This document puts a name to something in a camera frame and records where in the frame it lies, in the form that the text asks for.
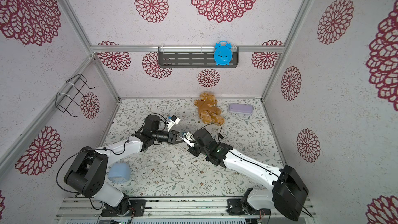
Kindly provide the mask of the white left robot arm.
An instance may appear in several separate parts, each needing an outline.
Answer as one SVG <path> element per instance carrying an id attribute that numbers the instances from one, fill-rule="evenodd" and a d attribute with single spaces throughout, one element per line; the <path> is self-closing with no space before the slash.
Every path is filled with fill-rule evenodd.
<path id="1" fill-rule="evenodd" d="M 64 176 L 64 182 L 72 187 L 73 191 L 64 188 L 62 190 L 83 195 L 88 199 L 97 199 L 113 214 L 126 215 L 131 209 L 129 197 L 106 182 L 108 167 L 147 150 L 155 142 L 173 145 L 179 143 L 178 132 L 172 130 L 179 122 L 180 118 L 175 115 L 165 119 L 159 114 L 150 114 L 139 130 L 125 140 L 108 147 L 82 148 L 69 158 L 73 158 L 74 161 Z"/>

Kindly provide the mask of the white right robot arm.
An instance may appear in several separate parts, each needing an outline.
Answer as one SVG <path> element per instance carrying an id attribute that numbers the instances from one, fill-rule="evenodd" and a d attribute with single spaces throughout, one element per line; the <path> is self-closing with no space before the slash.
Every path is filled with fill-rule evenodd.
<path id="1" fill-rule="evenodd" d="M 197 130 L 194 134 L 181 131 L 179 136 L 187 143 L 192 155 L 203 154 L 213 165 L 238 172 L 264 187 L 247 189 L 238 203 L 228 210 L 229 214 L 254 215 L 274 208 L 295 222 L 301 213 L 309 214 L 304 206 L 309 190 L 293 167 L 264 164 L 226 143 L 217 142 L 206 129 Z"/>

